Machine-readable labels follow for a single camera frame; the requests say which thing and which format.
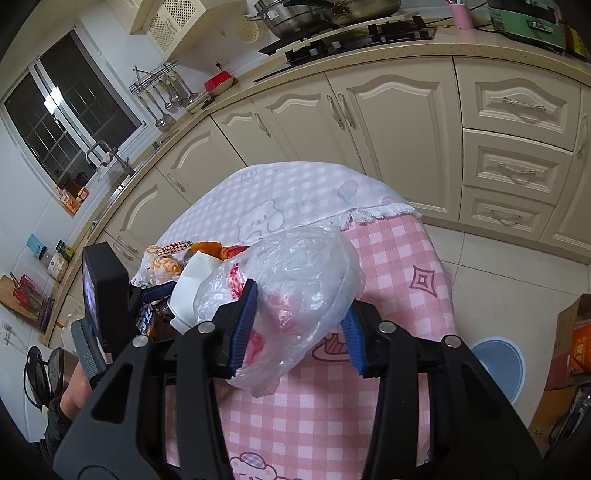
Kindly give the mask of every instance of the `metal screw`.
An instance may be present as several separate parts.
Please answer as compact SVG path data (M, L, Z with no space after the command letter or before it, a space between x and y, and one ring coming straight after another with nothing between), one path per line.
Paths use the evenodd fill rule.
M216 329L216 325L213 322L203 322L197 325L199 333L212 333Z
M449 348L458 348L462 344L462 341L455 335L448 335L445 337L445 344Z
M396 330L396 325L392 322L381 322L378 325L378 330L382 333L394 333Z
M142 348L143 346L148 345L150 339L145 335L136 335L136 337L131 340L131 344L136 348Z

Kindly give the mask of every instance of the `green electric grill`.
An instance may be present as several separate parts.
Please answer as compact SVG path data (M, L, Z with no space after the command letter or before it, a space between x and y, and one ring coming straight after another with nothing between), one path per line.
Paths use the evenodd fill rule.
M556 21L553 1L489 0L488 6L492 25L503 35L558 53L566 49L564 31Z

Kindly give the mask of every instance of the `pink checkered tablecloth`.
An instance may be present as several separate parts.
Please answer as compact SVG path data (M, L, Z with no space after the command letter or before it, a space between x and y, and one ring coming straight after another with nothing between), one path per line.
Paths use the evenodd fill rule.
M423 224L412 215L353 223L345 232L367 277L362 300L412 335L455 333L452 287ZM253 398L218 382L217 401L237 480L357 480L374 422L377 379L357 375L341 335L331 334L283 376L274 395ZM167 392L167 461L178 465L174 387ZM428 389L420 378L418 461L427 459Z

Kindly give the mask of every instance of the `pink cup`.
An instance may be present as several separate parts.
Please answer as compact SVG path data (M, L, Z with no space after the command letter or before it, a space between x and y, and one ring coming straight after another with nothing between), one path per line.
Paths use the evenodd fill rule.
M453 21L457 28L461 30L474 29L474 23L472 23L472 17L470 16L467 5L451 4L449 8L452 10Z

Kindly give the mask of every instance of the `person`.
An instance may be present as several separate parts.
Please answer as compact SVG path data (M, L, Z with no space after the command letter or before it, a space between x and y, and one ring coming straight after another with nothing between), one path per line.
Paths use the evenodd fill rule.
M92 388L78 362L66 391L49 403L44 438L31 444L49 465L53 464L57 448L91 393Z

